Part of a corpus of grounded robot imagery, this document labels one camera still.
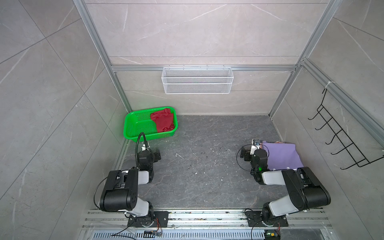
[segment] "red cloth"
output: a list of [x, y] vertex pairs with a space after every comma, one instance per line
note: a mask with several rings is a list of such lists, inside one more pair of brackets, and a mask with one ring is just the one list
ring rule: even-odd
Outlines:
[[175, 128], [173, 125], [173, 113], [169, 108], [151, 113], [151, 120], [156, 123], [157, 132], [168, 132]]

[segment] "white wire basket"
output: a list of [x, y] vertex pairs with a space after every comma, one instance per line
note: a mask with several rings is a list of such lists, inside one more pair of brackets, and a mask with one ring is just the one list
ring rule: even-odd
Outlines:
[[230, 67], [166, 67], [161, 75], [166, 94], [229, 93]]

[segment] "marble wall tile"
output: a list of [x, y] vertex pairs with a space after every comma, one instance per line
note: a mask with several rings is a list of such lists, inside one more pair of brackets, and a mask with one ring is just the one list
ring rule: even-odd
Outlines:
[[[286, 0], [85, 0], [86, 3], [178, 3], [178, 4], [218, 4], [218, 3], [286, 3]], [[289, 3], [327, 3], [328, 0], [290, 0]]]
[[46, 40], [0, 64], [0, 196], [83, 95]]
[[119, 104], [120, 96], [106, 69], [100, 73], [94, 83], [85, 92], [85, 95], [87, 95], [88, 99], [92, 102], [104, 122], [108, 124]]
[[[325, 142], [331, 141], [333, 133], [329, 127], [324, 127], [319, 131], [314, 129], [325, 123], [321, 117], [316, 117], [312, 121], [308, 120], [316, 114], [316, 109], [323, 97], [321, 93], [323, 89], [323, 86], [304, 70], [298, 75], [286, 100], [313, 139], [370, 235], [373, 239], [380, 239], [382, 237], [381, 222], [384, 221], [384, 203], [382, 201], [384, 190], [381, 187], [384, 177], [377, 169], [384, 168], [384, 160], [378, 160], [361, 168], [354, 166], [347, 170], [340, 169], [340, 167], [345, 168], [353, 164], [353, 160], [346, 151], [331, 155], [331, 152], [338, 152], [343, 146], [337, 139], [330, 145], [325, 144]], [[382, 157], [382, 147], [379, 143], [332, 95], [327, 93], [323, 105], [369, 160]], [[344, 140], [346, 139], [344, 134], [340, 134], [340, 138], [345, 144], [349, 144], [349, 141]], [[363, 159], [355, 147], [351, 146], [348, 149], [357, 160]]]
[[164, 91], [161, 71], [117, 72], [125, 91]]
[[65, 66], [85, 92], [101, 73], [104, 64], [82, 20], [47, 38]]
[[280, 91], [231, 91], [229, 94], [165, 94], [125, 91], [132, 110], [172, 106], [177, 114], [266, 115]]
[[384, 39], [383, 11], [381, 0], [344, 0], [335, 18]]
[[127, 114], [124, 104], [120, 101], [108, 124], [109, 129], [120, 143], [122, 143], [124, 138], [122, 132], [124, 129], [125, 116], [127, 116]]
[[17, 0], [0, 2], [0, 63], [44, 38]]
[[1, 198], [1, 239], [50, 237], [106, 127], [83, 95]]
[[[163, 91], [161, 71], [118, 72], [126, 91]], [[288, 79], [289, 71], [234, 71], [231, 91], [281, 90]]]
[[113, 65], [126, 64], [293, 64], [299, 56], [272, 57], [109, 57]]
[[72, 0], [20, 0], [45, 36], [80, 19]]
[[298, 56], [326, 4], [88, 4], [110, 56]]
[[231, 91], [281, 90], [290, 71], [234, 71]]
[[[119, 147], [119, 142], [107, 128], [74, 187], [50, 239], [62, 239], [63, 236], [66, 239], [77, 239], [84, 223], [83, 214], [96, 208], [93, 204], [93, 193], [99, 181], [108, 176]], [[99, 188], [96, 202], [100, 199], [103, 185]]]
[[311, 168], [329, 192], [331, 204], [323, 208], [338, 238], [372, 239], [330, 170], [333, 165], [326, 163], [308, 134], [310, 130], [304, 128], [286, 100], [281, 103], [272, 120], [282, 140], [296, 144], [296, 150], [304, 166]]
[[310, 59], [384, 124], [384, 41], [332, 19]]

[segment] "metal profile bar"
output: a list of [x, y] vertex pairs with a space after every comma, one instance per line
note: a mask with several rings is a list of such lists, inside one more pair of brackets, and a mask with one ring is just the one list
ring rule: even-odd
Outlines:
[[323, 35], [325, 29], [327, 28], [332, 17], [335, 15], [335, 13], [336, 13], [337, 9], [339, 8], [342, 1], [343, 0], [330, 0], [329, 1], [329, 3], [327, 5], [327, 7], [325, 8], [324, 13], [321, 16], [315, 30], [313, 31], [307, 45], [305, 46], [303, 52], [301, 53], [298, 62], [296, 63], [296, 66], [297, 66], [296, 71], [294, 73], [291, 73], [291, 75], [288, 77], [286, 83], [283, 86], [283, 89], [281, 90], [279, 96], [277, 97], [275, 103], [273, 104], [271, 110], [268, 113], [268, 115], [271, 118], [275, 115], [277, 109], [280, 107], [285, 96], [287, 95], [288, 90], [291, 88], [293, 82], [295, 81], [297, 74], [300, 72], [301, 68], [303, 67], [301, 62], [303, 61], [304, 58], [309, 57], [309, 55], [312, 53], [314, 47], [316, 46], [320, 37]]
[[294, 71], [296, 65], [112, 65], [112, 70], [117, 71], [162, 71], [168, 67], [231, 67], [232, 71]]
[[357, 104], [344, 90], [326, 76], [309, 59], [304, 59], [303, 66], [329, 93], [384, 147], [384, 127]]
[[105, 51], [103, 43], [101, 42], [101, 39], [96, 31], [96, 27], [88, 12], [85, 2], [83, 0], [73, 0], [73, 2], [76, 5], [77, 10], [79, 11], [79, 14], [84, 22], [84, 25], [87, 28], [89, 35], [91, 36], [91, 39], [97, 49], [97, 52], [100, 55], [101, 60], [105, 65], [105, 68], [107, 69], [109, 76], [112, 79], [113, 84], [115, 85], [115, 88], [121, 98], [121, 101], [124, 104], [125, 109], [127, 110], [127, 112], [131, 112], [132, 111], [131, 106], [129, 105], [128, 99], [124, 93], [123, 88], [121, 87], [119, 79], [117, 78], [116, 74], [113, 72], [111, 68], [112, 64], [108, 58], [108, 55], [107, 55], [107, 52]]
[[[251, 229], [243, 209], [163, 209], [170, 212], [168, 226], [163, 229]], [[123, 213], [108, 213], [90, 210], [84, 214], [83, 229], [112, 230], [126, 226]], [[331, 224], [323, 209], [311, 209], [287, 216], [288, 227], [282, 228], [324, 228]], [[277, 227], [254, 227], [254, 229], [276, 229]]]

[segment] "green plastic basket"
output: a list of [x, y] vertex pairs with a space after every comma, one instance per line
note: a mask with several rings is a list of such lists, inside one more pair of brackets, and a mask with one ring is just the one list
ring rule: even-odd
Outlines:
[[[175, 128], [168, 132], [157, 132], [156, 123], [151, 120], [151, 113], [169, 108], [170, 112], [173, 113], [173, 124]], [[138, 110], [128, 113], [125, 117], [124, 123], [124, 137], [126, 139], [131, 139], [134, 142], [137, 142], [137, 137], [141, 132], [145, 133], [147, 140], [158, 139], [162, 137], [171, 137], [175, 134], [175, 131], [178, 127], [176, 112], [172, 107], [160, 107], [160, 108], [150, 108], [144, 110]]]

